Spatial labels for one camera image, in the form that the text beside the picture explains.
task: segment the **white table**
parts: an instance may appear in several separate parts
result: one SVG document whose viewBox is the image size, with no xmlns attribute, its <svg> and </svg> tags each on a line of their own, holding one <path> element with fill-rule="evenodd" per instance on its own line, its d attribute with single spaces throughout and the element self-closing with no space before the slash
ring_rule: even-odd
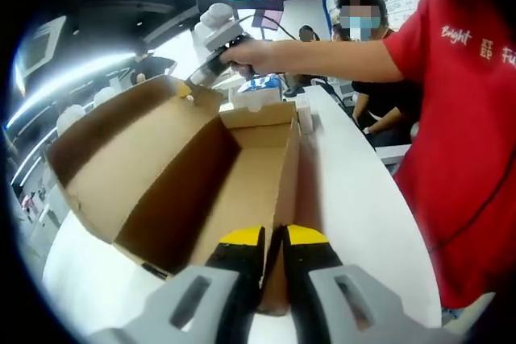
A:
<svg viewBox="0 0 516 344">
<path fill-rule="evenodd" d="M 300 153 L 298 222 L 322 226 L 344 263 L 355 263 L 402 299 L 410 317 L 440 326 L 434 272 L 418 227 L 374 150 L 318 86 L 306 88 L 315 132 Z M 73 214 L 63 222 L 43 282 L 56 308 L 82 334 L 121 326 L 162 282 L 88 234 Z M 290 315 L 255 315 L 250 343 L 295 343 Z"/>
</svg>

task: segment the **red t-shirt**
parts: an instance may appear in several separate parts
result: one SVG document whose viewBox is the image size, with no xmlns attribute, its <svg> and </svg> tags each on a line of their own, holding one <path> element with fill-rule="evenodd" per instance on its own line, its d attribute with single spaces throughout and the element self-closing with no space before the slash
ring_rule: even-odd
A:
<svg viewBox="0 0 516 344">
<path fill-rule="evenodd" d="M 395 179 L 443 306 L 462 308 L 516 263 L 516 41 L 488 0 L 421 0 L 384 42 L 404 76 L 424 84 L 419 132 Z"/>
</svg>

